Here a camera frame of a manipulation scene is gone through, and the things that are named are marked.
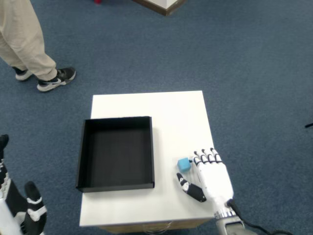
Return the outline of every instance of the black cable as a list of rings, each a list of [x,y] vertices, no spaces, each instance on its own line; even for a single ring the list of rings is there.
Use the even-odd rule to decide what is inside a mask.
[[[310,126],[313,126],[313,123],[308,124],[308,125],[305,125],[305,128],[308,128],[308,127],[310,127]]]
[[[286,235],[293,235],[292,233],[288,232],[288,231],[284,231],[284,230],[275,230],[274,232],[269,232],[268,230],[264,229],[263,227],[259,226],[259,225],[255,225],[255,224],[251,224],[249,223],[248,221],[244,220],[242,217],[241,217],[241,213],[238,209],[238,207],[236,206],[235,204],[235,201],[233,199],[230,199],[227,201],[227,205],[229,207],[231,207],[235,213],[238,215],[238,217],[246,224],[248,225],[249,227],[252,227],[254,229],[258,229],[258,230],[261,230],[262,232],[266,233],[267,235],[276,235],[276,234],[286,234]]]

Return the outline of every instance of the robotic hand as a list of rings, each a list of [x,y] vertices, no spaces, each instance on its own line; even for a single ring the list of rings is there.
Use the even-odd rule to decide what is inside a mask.
[[[191,162],[197,167],[197,175],[202,188],[188,182],[182,174],[177,173],[182,190],[200,202],[209,200],[213,203],[214,216],[220,235],[256,235],[245,229],[243,221],[235,211],[227,205],[234,192],[225,164],[218,152],[195,151]]]
[[[22,197],[9,177],[3,162],[3,150],[9,141],[0,136],[0,235],[44,235],[46,208],[33,182],[25,185]]]

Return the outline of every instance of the black box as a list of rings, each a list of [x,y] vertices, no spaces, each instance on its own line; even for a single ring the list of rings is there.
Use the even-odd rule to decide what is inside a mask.
[[[76,188],[100,192],[154,188],[151,117],[85,120]]]

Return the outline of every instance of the white sole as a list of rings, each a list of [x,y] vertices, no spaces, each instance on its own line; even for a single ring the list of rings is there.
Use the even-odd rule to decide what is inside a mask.
[[[16,74],[16,75],[15,75],[15,78],[16,78],[17,80],[19,80],[19,81],[25,81],[25,80],[27,80],[31,75],[33,75],[33,73],[32,73],[31,71],[27,70],[26,73],[23,74],[23,75],[18,75],[18,74]]]
[[[51,90],[57,88],[58,86],[65,86],[74,79],[75,75],[76,75],[76,71],[74,72],[74,75],[70,79],[68,79],[67,81],[63,81],[61,83],[58,83],[58,84],[49,84],[49,85],[44,86],[44,87],[42,87],[38,84],[37,89],[41,92],[48,92],[48,91],[51,91]]]

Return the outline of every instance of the blue carpet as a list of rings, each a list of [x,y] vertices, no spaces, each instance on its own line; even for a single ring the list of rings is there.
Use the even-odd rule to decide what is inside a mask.
[[[189,0],[164,17],[130,0],[32,0],[47,53],[77,68],[46,94],[0,62],[0,133],[19,189],[33,180],[48,235],[80,228],[75,188],[93,94],[203,90],[215,147],[245,218],[313,234],[313,2]],[[217,234],[213,221],[168,235]]]

